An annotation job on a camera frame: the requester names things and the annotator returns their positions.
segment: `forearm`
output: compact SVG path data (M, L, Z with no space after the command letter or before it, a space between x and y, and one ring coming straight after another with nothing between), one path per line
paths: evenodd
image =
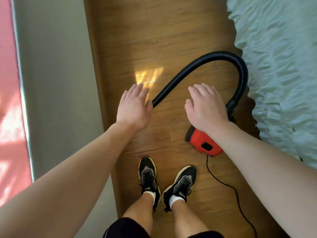
M234 124L228 125L213 137L239 168L267 210L291 237L315 237L315 169L257 140Z
M96 203L134 131L118 124L0 210L2 237L73 237Z

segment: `black shorts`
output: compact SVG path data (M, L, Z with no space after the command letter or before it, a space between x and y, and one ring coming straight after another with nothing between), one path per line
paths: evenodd
M124 217L113 223L104 233L102 238L150 238L146 230L136 221ZM224 238L219 232L206 231L190 238Z

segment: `white sock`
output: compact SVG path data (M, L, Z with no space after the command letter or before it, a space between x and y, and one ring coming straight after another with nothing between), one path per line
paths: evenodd
M150 191L144 191L143 193L149 193L149 194L151 194L151 195L153 196L153 198L154 198L153 205L154 205L154 203L155 203L156 193L154 193L154 192L150 192Z
M176 196L176 195L172 195L170 197L170 200L168 201L169 205L170 205L170 208L172 209L172 204L177 201L177 200L184 200L182 197L179 197L179 196Z

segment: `white wall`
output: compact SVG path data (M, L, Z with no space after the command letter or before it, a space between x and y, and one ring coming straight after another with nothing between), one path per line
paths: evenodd
M83 0L14 0L35 178L103 133ZM117 219L111 179L76 237Z

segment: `sneaker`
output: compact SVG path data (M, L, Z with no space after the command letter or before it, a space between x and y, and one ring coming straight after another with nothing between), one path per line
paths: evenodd
M141 180L142 194L145 191L154 192L156 194L153 210L156 211L157 204L161 200L161 191L156 181L156 167L150 157L144 157L139 163L139 178Z
M178 172L174 184L166 188L162 194L165 212L172 211L169 204L172 195L181 197L187 202L187 196L192 192L191 188L195 184L196 176L197 170L193 166L186 166Z

